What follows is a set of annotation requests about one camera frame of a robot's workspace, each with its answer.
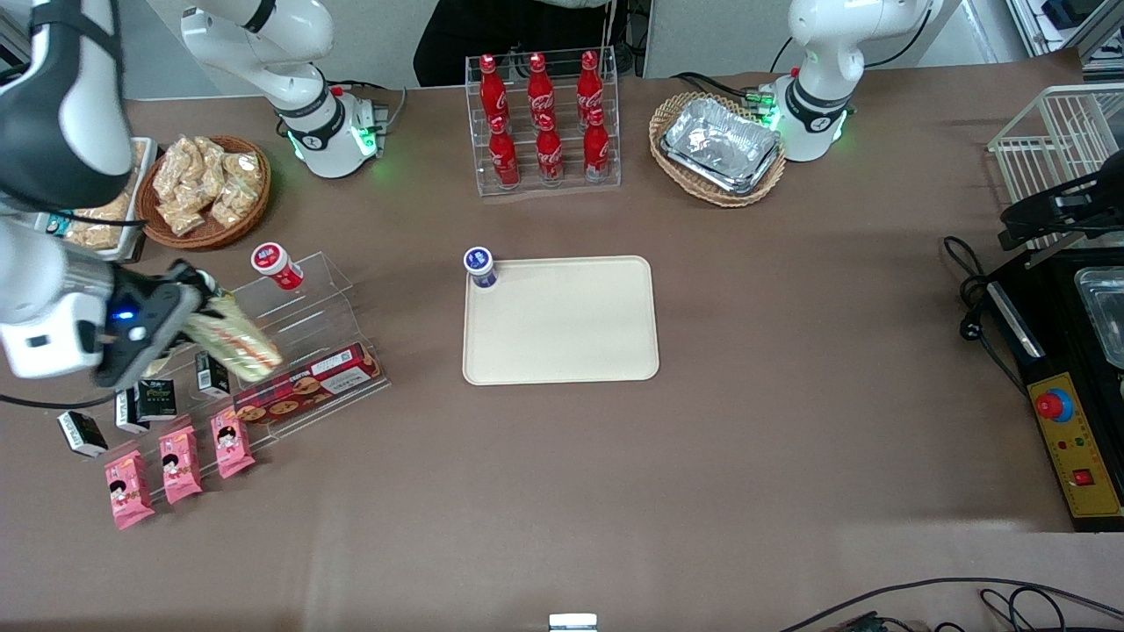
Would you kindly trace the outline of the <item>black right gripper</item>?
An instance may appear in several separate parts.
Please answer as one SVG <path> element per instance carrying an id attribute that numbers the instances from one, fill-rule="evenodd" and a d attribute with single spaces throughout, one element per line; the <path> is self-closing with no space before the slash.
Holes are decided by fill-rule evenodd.
<path id="1" fill-rule="evenodd" d="M 114 265 L 112 280 L 102 359 L 93 369 L 93 383 L 125 389 L 184 337 L 185 320 L 201 312 L 208 294 L 220 292 L 220 285 L 185 260 L 175 260 L 165 276 L 140 276 Z"/>

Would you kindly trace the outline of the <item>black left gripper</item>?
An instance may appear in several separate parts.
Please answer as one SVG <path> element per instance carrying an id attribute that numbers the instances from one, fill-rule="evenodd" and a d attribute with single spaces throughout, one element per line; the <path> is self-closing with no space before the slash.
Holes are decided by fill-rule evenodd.
<path id="1" fill-rule="evenodd" d="M 1121 171 L 1099 172 L 1089 186 L 1055 187 L 1010 205 L 1008 215 L 1000 217 L 1004 229 L 999 245 L 1004 251 L 1023 247 L 1028 241 L 1044 240 L 1060 233 L 1067 224 L 1077 226 L 1123 225 L 1123 175 Z"/>

